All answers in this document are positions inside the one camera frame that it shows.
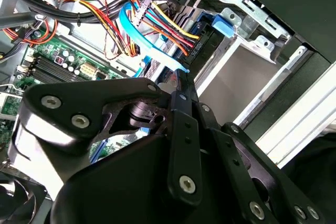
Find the motherboard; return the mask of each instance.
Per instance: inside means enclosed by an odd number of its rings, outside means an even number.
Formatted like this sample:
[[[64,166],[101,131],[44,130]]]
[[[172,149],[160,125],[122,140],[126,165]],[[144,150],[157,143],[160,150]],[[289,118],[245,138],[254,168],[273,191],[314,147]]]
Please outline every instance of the motherboard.
[[[75,50],[57,37],[45,44],[28,47],[14,73],[14,87],[7,89],[8,96],[0,107],[0,143],[10,142],[18,114],[21,96],[33,85],[74,81],[109,80],[124,78],[124,75],[108,64],[92,59]],[[96,143],[90,153],[94,152]],[[115,148],[107,146],[103,152],[110,154]]]

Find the black mechanical arm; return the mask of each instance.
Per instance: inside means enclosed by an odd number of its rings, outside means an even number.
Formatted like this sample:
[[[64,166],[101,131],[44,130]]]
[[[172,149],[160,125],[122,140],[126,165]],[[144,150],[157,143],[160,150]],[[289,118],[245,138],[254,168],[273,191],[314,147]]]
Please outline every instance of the black mechanical arm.
[[[38,85],[20,107],[10,160],[55,199],[46,223],[324,223],[322,213],[237,125],[220,127],[178,72]],[[89,165],[92,143],[150,134]]]

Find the bolt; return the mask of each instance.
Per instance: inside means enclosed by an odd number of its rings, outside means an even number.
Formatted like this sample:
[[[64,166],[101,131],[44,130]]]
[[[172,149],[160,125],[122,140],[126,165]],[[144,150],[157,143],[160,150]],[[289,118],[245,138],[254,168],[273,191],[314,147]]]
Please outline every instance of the bolt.
[[[263,211],[263,209],[259,206],[258,203],[252,201],[250,203],[250,209],[251,212],[259,219],[259,220],[263,220],[265,218],[265,213]]]
[[[90,120],[83,115],[74,115],[71,118],[71,122],[77,128],[85,129],[90,125]]]
[[[309,213],[317,220],[320,219],[320,216],[317,214],[317,212],[312,207],[307,207]]]
[[[152,91],[156,91],[156,87],[154,87],[153,85],[151,84],[148,84],[147,87],[152,90]]]
[[[207,105],[205,105],[205,104],[202,105],[202,108],[203,108],[203,110],[205,110],[206,112],[209,112],[209,111],[210,111],[210,108],[209,108]]]
[[[239,133],[239,129],[238,129],[236,126],[232,125],[232,126],[231,126],[231,129],[232,129],[234,132]]]
[[[49,109],[57,109],[62,105],[61,100],[57,97],[53,97],[52,95],[47,95],[41,99],[41,103],[44,107]]]
[[[187,194],[193,194],[196,191],[196,185],[193,180],[185,175],[180,177],[180,187]]]
[[[294,209],[302,219],[305,220],[307,218],[306,214],[303,212],[303,210],[300,207],[294,206]]]
[[[141,68],[145,68],[145,67],[146,67],[146,63],[143,62],[143,61],[141,61],[141,62],[140,62],[140,67],[141,67]]]
[[[187,97],[185,97],[185,95],[183,95],[183,94],[180,94],[180,97],[181,97],[184,101],[187,100]]]
[[[35,31],[34,35],[35,35],[35,37],[39,38],[39,37],[41,37],[42,34],[41,34],[40,31]]]

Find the blue plastic latch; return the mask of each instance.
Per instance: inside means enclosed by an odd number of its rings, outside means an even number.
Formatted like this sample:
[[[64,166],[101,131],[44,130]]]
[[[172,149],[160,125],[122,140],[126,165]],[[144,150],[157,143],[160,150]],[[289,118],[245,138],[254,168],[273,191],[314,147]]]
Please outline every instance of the blue plastic latch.
[[[213,28],[221,32],[225,37],[231,38],[235,34],[233,25],[226,21],[221,15],[216,15],[212,22]]]

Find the ram slot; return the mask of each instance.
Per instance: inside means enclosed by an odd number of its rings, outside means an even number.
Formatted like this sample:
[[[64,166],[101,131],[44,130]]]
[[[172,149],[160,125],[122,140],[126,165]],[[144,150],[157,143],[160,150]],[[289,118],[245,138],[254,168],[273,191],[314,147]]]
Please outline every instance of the ram slot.
[[[44,73],[38,69],[34,70],[31,74],[36,80],[45,83],[45,84],[52,84],[52,83],[61,83],[62,81],[55,79],[52,76],[49,76],[47,73]]]
[[[43,70],[63,82],[85,81],[84,78],[76,76],[61,66],[42,57],[37,60],[35,68]]]

